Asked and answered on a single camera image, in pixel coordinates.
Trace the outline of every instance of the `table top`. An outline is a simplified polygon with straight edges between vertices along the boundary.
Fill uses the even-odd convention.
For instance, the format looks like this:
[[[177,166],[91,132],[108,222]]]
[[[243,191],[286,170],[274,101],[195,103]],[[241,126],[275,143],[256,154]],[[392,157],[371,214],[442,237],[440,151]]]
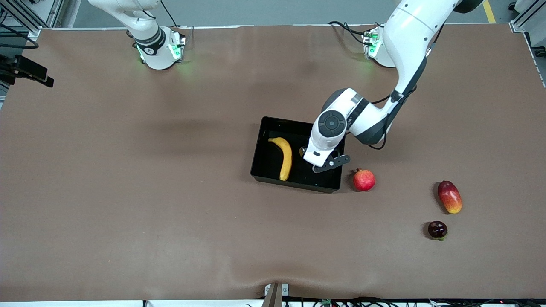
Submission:
[[[543,298],[546,92],[508,25],[449,25],[383,150],[354,137],[341,189],[256,182],[263,116],[312,122],[395,69],[340,28],[199,29],[142,65],[124,31],[48,31],[0,117],[0,300]],[[370,192],[351,170],[375,173]],[[446,215],[439,181],[464,208]],[[424,226],[445,222],[444,242]]]

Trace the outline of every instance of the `black wheel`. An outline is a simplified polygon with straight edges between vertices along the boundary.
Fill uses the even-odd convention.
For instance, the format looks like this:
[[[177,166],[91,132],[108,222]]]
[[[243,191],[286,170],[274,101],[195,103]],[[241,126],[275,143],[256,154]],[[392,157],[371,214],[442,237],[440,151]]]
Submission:
[[[535,56],[536,57],[546,57],[546,50],[544,48],[536,49],[535,50]]]

